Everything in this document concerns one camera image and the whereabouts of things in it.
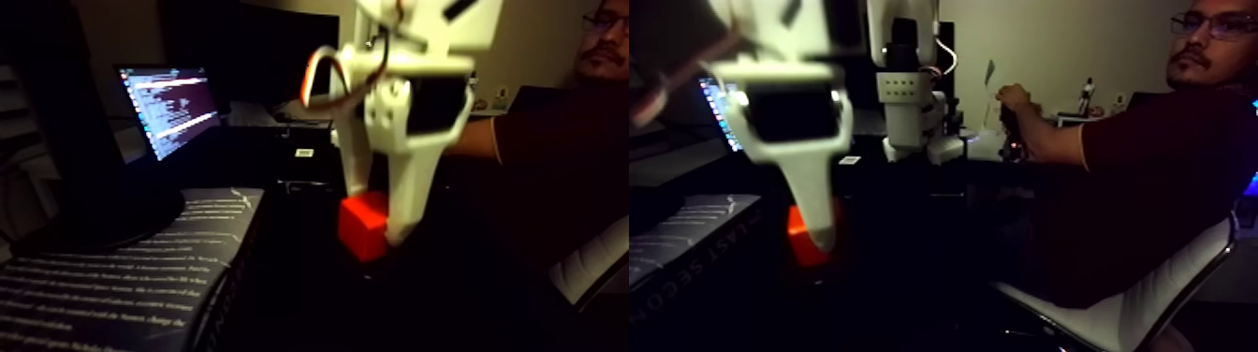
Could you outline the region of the person's hand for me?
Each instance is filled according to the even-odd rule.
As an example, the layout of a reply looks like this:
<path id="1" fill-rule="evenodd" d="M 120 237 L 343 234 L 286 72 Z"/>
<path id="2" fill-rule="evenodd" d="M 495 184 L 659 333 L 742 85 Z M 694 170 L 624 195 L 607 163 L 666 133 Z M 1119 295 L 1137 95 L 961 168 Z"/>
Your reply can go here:
<path id="1" fill-rule="evenodd" d="M 1020 119 L 1039 118 L 1037 106 L 1032 103 L 1032 96 L 1020 83 L 1014 83 L 999 88 L 995 98 Z"/>

